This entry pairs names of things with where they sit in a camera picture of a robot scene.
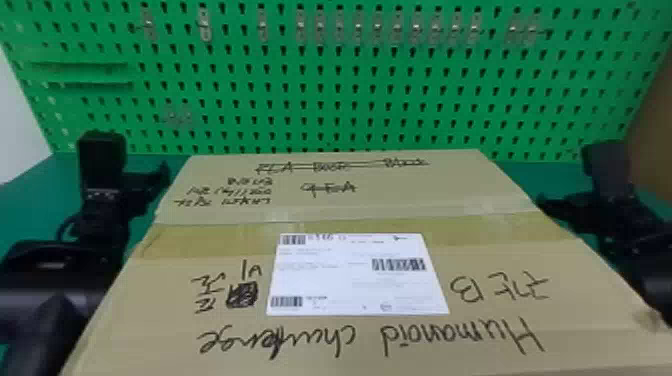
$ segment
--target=white wall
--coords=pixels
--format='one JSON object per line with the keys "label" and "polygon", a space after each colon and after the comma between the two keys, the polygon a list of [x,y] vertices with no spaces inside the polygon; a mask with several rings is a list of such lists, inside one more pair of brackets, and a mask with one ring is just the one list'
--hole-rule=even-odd
{"label": "white wall", "polygon": [[19,83],[0,50],[0,184],[51,154]]}

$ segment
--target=black mechanical device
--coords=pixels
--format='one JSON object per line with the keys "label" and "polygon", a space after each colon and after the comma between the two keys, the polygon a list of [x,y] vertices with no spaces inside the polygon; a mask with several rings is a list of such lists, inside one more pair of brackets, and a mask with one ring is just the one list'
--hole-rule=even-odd
{"label": "black mechanical device", "polygon": [[637,196],[621,141],[586,146],[582,158],[593,190],[561,200],[542,196],[538,206],[574,232],[596,235],[603,256],[672,326],[672,224]]}
{"label": "black mechanical device", "polygon": [[[81,210],[55,241],[24,240],[0,264],[1,376],[57,375],[123,263],[130,221],[168,186],[162,163],[125,173],[126,140],[87,132],[77,143]],[[69,234],[72,240],[65,240]]]}

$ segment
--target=barcode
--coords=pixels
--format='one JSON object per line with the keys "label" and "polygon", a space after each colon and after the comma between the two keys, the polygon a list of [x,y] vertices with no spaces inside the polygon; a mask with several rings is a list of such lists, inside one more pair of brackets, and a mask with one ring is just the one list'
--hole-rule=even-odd
{"label": "barcode", "polygon": [[408,272],[425,271],[425,260],[421,258],[409,259],[372,259],[371,268],[374,271],[385,272]]}
{"label": "barcode", "polygon": [[306,244],[306,235],[280,235],[280,244],[304,245]]}
{"label": "barcode", "polygon": [[272,296],[271,307],[303,307],[302,296]]}

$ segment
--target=cardboard box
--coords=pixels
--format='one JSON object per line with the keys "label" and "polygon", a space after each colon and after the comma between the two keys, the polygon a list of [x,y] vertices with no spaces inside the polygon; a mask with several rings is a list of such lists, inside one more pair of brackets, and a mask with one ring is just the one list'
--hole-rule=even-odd
{"label": "cardboard box", "polygon": [[[422,234],[450,313],[268,316],[287,233]],[[477,151],[193,157],[62,375],[670,375],[670,348]]]}

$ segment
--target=green pegboard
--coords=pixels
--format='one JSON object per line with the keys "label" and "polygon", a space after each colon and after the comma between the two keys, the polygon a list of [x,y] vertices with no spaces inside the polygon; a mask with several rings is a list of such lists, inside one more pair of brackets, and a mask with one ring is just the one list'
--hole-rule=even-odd
{"label": "green pegboard", "polygon": [[480,148],[569,161],[622,138],[672,2],[0,0],[45,137],[133,153]]}

